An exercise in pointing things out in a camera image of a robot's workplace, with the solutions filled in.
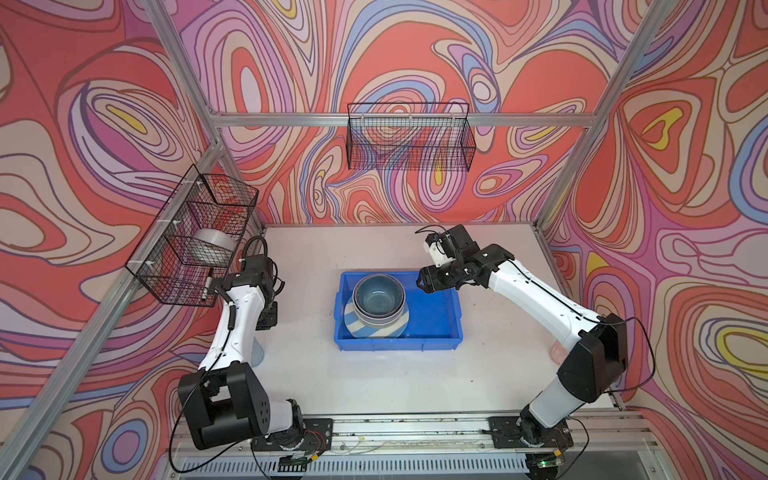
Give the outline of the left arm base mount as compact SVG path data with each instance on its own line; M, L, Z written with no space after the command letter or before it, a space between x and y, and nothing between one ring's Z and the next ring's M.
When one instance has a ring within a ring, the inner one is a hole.
M301 427L251 440L255 452L314 455L332 446L334 420L330 417L304 419Z

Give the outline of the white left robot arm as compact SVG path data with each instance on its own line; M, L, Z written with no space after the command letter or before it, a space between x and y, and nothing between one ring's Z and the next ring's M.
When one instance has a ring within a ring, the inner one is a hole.
M214 340L198 370L182 376L178 387L182 416L199 450L255 438L285 450L303 442L298 403L270 399L250 364L259 322L272 327L277 319L277 282L276 264L264 254L245 257L240 271L212 282L223 300Z

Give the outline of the clear blue plastic cup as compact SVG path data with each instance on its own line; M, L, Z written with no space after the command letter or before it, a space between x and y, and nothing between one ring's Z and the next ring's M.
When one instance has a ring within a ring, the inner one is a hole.
M265 358L265 352L264 352L263 346L256 338L253 338L249 364L253 368L255 368L263 362L264 358Z

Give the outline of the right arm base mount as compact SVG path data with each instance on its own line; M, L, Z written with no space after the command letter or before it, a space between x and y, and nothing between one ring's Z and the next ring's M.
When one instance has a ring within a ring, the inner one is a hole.
M565 420L554 427L543 427L533 417L492 416L482 433L491 437L496 449L565 451L574 445Z

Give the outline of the blue plastic bin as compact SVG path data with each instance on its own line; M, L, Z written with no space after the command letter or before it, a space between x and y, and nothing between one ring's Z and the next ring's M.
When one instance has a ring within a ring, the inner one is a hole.
M416 271L391 271L402 283L410 311L409 324L401 337L356 339L343 325L343 313L355 285L369 271L347 271L341 274L334 305L334 341L342 351L432 351L454 350L464 339L461 305L455 290L426 294L416 286Z

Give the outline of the dark blue bowl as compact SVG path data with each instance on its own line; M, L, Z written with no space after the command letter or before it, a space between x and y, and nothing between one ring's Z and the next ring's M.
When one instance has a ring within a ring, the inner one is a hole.
M385 273L362 278L352 294L356 314L375 325L393 322L405 309L406 292L400 281Z

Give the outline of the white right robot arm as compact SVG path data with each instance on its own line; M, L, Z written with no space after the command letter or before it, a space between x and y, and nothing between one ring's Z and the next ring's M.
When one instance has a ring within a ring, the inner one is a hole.
M427 294L481 286L512 301L546 328L567 351L556 378L520 412L520 440L532 447L580 407L605 394L628 365L626 321L600 315L564 296L498 244L480 247L466 228L428 225L424 250L432 264L419 270Z

